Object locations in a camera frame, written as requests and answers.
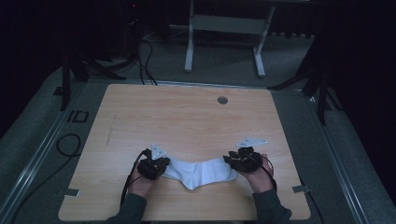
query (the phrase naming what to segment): gray carpet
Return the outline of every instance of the gray carpet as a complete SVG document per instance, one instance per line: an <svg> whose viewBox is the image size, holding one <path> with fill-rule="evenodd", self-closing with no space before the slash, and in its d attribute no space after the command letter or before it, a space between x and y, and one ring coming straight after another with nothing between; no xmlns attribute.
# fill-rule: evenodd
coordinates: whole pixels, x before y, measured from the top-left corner
<svg viewBox="0 0 396 224"><path fill-rule="evenodd" d="M146 37L154 49L148 70L160 84L175 81L261 88L292 77L312 43L312 39L303 37L287 39L284 36L269 36L262 55L267 77L259 78L255 72L251 41L247 42L246 39L238 47L235 41L230 44L222 40L207 41L207 38L198 38L192 71L185 73L184 33L175 35L169 43L154 41L158 38L155 35ZM140 52L145 60L149 55L149 46L143 45ZM119 71L119 74L128 77L126 81L118 81L119 83L140 82L137 66ZM115 82L100 76L91 78L86 85L73 82L72 86L75 89L83 85L83 92L76 97L68 112L60 112L62 99L60 96L52 95L55 88L61 85L60 80L60 71L51 75L21 117L1 139L1 202L10 193L23 167L39 148L58 116L64 116L66 119L62 122L54 141L64 134L76 133L81 137L82 146L84 145L106 86ZM293 85L290 89L300 89L303 85L304 81ZM309 103L299 92L290 89L273 91L273 95L297 171L305 184L312 189L312 196L326 223L356 223L345 190L340 185L330 160L328 144L321 134L322 127L311 112L311 106L315 104ZM346 167L347 176L356 190L368 223L394 222L395 207L378 180L346 114L336 110L332 104L331 109L326 112L328 123L326 131L329 132ZM71 110L89 112L87 122L67 122ZM77 141L74 138L66 138L60 146L67 153L72 153ZM57 151L55 145L52 145L28 193L65 161L67 158ZM23 205L15 223L63 223L57 218L57 213L77 163L78 158L72 159L62 171L40 187ZM311 218L293 223L320 223L318 211L312 201L309 198L307 200L312 213Z"/></svg>

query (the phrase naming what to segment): dark floor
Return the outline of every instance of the dark floor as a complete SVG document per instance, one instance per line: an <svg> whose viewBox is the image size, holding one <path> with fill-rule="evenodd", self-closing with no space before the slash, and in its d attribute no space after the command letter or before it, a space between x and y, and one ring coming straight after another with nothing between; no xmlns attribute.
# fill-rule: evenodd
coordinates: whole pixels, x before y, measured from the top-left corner
<svg viewBox="0 0 396 224"><path fill-rule="evenodd" d="M155 34L147 33L145 39L153 47L148 70L160 85L178 82L181 85L194 83L265 89L295 75L313 40L302 36L269 36L262 54L267 76L260 78L256 76L252 57L251 47L256 43L254 37L249 38L250 42L244 40L238 43L221 40L207 42L207 38L201 36L198 35L195 42L192 71L185 73L185 31L175 30L168 43ZM149 49L149 45L141 46L144 62ZM61 71L47 78L19 119L1 139L2 203L8 204L18 196L13 191L18 188L14 186L24 167L40 148L48 148L48 154L42 155L41 169L33 173L34 179L28 193L68 160L55 147L61 136L78 134L84 145L109 83L140 83L137 65L121 69L118 74L128 77L127 80L115 81L96 76L90 78L88 83L73 81L74 100L64 112L59 111L62 98L52 95L55 88L62 85ZM325 222L394 223L396 209L347 115L329 101L329 110L325 113L327 125L320 125L315 114L317 104L298 91L304 83L305 80L286 90L272 93L297 171L312 189L312 196ZM89 112L87 122L67 121L72 110ZM62 147L72 152L77 142L71 139L67 141L70 141L69 144ZM24 202L15 223L63 223L57 218L57 213L77 163L78 158L74 158L40 186ZM310 199L308 202L311 218L293 223L320 223L317 209Z"/></svg>

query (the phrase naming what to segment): gray sleeve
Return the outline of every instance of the gray sleeve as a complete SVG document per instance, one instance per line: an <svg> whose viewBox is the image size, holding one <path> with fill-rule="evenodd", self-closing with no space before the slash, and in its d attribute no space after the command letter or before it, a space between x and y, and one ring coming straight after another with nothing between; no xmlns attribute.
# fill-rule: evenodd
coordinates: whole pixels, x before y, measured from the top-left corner
<svg viewBox="0 0 396 224"><path fill-rule="evenodd" d="M256 205L257 223L290 223L291 211L280 204L280 200L274 189L258 194L254 193L253 200Z"/></svg>
<svg viewBox="0 0 396 224"><path fill-rule="evenodd" d="M112 224L139 224L145 213L147 200L137 194L129 193L125 197L120 211L116 216L107 219L106 223Z"/></svg>

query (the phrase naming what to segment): metal table frame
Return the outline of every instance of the metal table frame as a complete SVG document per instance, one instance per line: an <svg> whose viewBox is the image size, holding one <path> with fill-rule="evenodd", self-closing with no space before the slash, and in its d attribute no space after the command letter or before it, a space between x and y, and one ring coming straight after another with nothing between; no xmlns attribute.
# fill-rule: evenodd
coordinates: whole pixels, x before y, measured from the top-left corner
<svg viewBox="0 0 396 224"><path fill-rule="evenodd" d="M268 10L266 20L199 15L194 13L194 0L190 0L189 45L187 46L184 70L186 72L192 70L194 30L232 32L261 36L259 45L253 48L253 54L258 76L265 77L264 65L262 63L262 46L264 45L265 37L267 37L274 11L275 7L271 6Z"/></svg>

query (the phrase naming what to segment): person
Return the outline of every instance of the person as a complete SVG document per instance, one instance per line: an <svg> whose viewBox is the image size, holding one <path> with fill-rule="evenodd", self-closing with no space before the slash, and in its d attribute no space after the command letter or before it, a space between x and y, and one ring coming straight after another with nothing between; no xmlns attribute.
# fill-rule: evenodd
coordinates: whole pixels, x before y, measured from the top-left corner
<svg viewBox="0 0 396 224"><path fill-rule="evenodd" d="M266 160L267 156L262 154L262 157L265 158L262 160L262 166L269 174L273 175L274 170L269 166L268 160ZM257 223L286 224L290 222L291 211L281 205L271 177L263 169L252 173L238 173L247 179L253 189L252 196L257 211ZM128 187L128 193L120 211L114 217L110 217L106 223L141 223L147 205L147 197L154 189L158 179L149 180L144 177L139 178L139 176L140 174L135 170L131 180L138 179Z"/></svg>

